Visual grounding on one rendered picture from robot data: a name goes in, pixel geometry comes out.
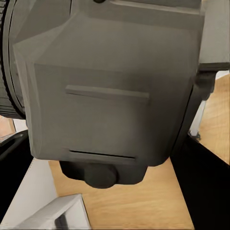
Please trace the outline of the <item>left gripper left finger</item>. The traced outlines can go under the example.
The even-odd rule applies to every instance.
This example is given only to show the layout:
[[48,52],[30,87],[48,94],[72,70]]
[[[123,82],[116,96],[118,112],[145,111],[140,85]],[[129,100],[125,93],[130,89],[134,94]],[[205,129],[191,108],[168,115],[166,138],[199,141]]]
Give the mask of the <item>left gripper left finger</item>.
[[28,130],[0,142],[0,224],[33,159]]

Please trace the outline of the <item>digital camera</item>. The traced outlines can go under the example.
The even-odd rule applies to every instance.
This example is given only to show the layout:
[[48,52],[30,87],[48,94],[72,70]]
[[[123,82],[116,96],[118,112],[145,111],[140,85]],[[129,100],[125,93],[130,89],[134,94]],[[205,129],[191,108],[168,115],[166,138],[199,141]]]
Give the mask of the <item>digital camera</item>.
[[93,188],[177,156],[202,102],[207,0],[0,0],[0,115]]

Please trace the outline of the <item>camera tripod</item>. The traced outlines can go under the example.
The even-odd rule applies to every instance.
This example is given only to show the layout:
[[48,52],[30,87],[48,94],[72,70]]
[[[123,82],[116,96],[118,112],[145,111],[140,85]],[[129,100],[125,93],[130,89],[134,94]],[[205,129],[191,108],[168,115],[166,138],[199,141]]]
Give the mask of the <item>camera tripod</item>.
[[195,85],[204,95],[188,132],[195,140],[201,140],[199,125],[215,81],[230,74],[230,0],[201,1],[200,12],[205,22]]

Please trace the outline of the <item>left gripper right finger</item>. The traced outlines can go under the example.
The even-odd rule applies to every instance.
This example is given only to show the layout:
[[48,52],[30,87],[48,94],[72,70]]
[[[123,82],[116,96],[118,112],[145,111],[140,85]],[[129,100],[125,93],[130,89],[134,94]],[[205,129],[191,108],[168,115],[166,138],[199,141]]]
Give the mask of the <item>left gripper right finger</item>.
[[189,134],[170,159],[195,230],[230,230],[230,166]]

